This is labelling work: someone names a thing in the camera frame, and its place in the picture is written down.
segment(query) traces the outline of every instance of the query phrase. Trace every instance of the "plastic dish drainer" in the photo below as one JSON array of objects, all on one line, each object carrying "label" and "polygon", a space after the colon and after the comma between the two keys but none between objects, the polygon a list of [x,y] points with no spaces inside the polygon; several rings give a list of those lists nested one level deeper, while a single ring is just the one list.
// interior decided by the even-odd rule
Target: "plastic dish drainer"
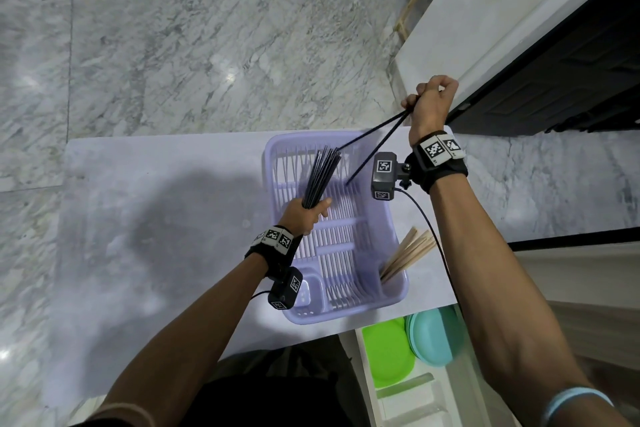
[{"label": "plastic dish drainer", "polygon": [[[316,151],[340,147],[358,135],[358,131],[308,131],[277,135],[267,142],[264,170],[274,223],[289,201],[304,195]],[[300,243],[293,266],[304,280],[294,307],[283,311],[292,323],[319,323],[388,306],[404,299],[409,290],[406,272],[384,285],[380,282],[380,269],[399,243],[388,203],[371,197],[372,162],[344,186],[373,148],[366,141],[342,150],[323,196],[333,198],[329,217],[321,216]]]}]

